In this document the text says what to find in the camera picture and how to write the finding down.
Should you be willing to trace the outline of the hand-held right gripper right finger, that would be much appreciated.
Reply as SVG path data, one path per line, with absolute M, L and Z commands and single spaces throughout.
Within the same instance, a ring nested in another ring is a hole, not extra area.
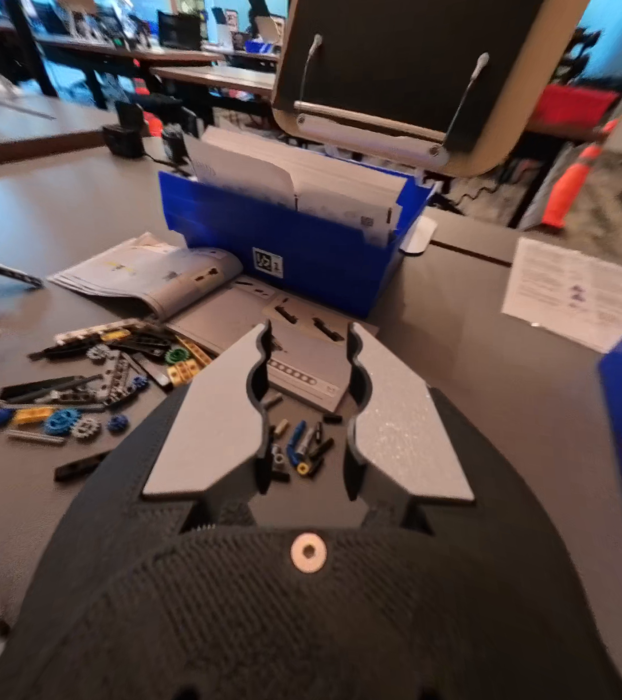
M 429 385 L 364 326 L 347 331 L 349 394 L 343 483 L 350 501 L 408 520 L 420 505 L 473 505 L 475 495 Z

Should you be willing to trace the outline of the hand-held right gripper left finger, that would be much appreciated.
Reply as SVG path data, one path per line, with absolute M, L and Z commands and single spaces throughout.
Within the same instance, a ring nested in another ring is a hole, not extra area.
M 249 501 L 271 486 L 271 322 L 253 327 L 188 385 L 141 495 Z

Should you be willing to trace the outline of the cluster of small lego pins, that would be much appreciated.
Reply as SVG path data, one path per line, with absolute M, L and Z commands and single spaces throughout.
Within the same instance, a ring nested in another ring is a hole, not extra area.
M 267 392 L 262 406 L 270 422 L 274 482 L 313 480 L 339 456 L 346 423 L 340 411 L 312 407 L 275 389 Z

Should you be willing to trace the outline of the open lego instruction booklet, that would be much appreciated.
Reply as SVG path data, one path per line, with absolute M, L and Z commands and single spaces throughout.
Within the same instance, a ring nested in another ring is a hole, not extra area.
M 171 331 L 214 355 L 268 320 L 272 386 L 327 412 L 348 390 L 353 319 L 244 275 L 224 250 L 179 248 L 145 232 L 48 280 L 85 295 L 143 302 Z

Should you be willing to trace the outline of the black lego beam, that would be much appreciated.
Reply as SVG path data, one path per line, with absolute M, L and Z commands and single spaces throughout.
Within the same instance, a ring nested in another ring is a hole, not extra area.
M 42 289 L 44 287 L 44 281 L 41 278 L 2 264 L 0 264 L 0 276 L 19 281 L 33 289 Z

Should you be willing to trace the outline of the white perforated technic beam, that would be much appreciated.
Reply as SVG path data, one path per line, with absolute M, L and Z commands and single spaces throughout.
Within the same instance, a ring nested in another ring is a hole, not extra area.
M 1 462 L 28 463 L 46 451 L 53 479 L 89 474 L 144 412 L 213 362 L 200 343 L 150 321 L 127 319 L 0 353 Z

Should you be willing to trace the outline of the blue plastic bin with papers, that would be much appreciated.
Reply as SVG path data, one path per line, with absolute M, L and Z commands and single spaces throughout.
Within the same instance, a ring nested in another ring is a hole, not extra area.
M 400 266 L 400 245 L 432 198 L 430 188 L 405 179 L 397 231 L 385 247 L 359 230 L 282 206 L 158 173 L 167 227 L 189 248 L 233 254 L 247 275 L 366 318 Z

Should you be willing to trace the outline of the white printed paper sheet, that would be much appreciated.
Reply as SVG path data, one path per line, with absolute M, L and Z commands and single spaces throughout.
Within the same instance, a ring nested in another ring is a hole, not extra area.
M 622 266 L 520 237 L 501 311 L 606 354 L 622 338 Z

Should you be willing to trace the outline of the stack of white papers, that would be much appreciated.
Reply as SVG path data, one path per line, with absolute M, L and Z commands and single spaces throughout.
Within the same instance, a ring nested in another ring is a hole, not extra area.
M 402 176 L 218 127 L 184 145 L 200 183 L 357 229 L 376 247 L 398 231 Z

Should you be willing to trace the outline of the orange traffic cone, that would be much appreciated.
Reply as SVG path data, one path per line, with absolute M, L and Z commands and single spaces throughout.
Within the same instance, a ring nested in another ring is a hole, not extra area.
M 595 162 L 603 153 L 603 145 L 616 129 L 620 118 L 608 121 L 595 141 L 586 145 L 575 161 L 563 172 L 551 188 L 542 215 L 541 225 L 547 231 L 560 232 L 566 216 L 578 198 Z

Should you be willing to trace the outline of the red plastic bin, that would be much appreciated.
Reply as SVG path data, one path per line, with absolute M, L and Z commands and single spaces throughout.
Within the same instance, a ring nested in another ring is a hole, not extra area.
M 618 91 L 550 84 L 540 95 L 527 126 L 592 129 L 619 98 Z

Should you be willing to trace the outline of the black chair with wooden rim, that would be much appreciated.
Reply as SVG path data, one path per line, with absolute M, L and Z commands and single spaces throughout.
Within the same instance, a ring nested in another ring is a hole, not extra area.
M 447 176 L 503 162 L 587 1 L 291 1 L 282 130 Z

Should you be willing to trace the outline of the long wooden table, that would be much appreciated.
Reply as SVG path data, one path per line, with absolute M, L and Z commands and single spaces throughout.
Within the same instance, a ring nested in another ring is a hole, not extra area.
M 53 34 L 39 35 L 35 37 L 35 40 L 42 48 L 72 51 L 90 58 L 100 56 L 136 60 L 141 66 L 197 66 L 210 65 L 225 60 L 225 56 L 220 52 L 161 47 L 119 48 L 113 43 L 93 42 Z

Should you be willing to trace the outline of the black computer monitor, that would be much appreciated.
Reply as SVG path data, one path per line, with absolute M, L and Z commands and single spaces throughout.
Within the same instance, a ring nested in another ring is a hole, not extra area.
M 199 13 L 169 14 L 158 11 L 158 40 L 164 48 L 175 50 L 200 50 L 202 44 Z

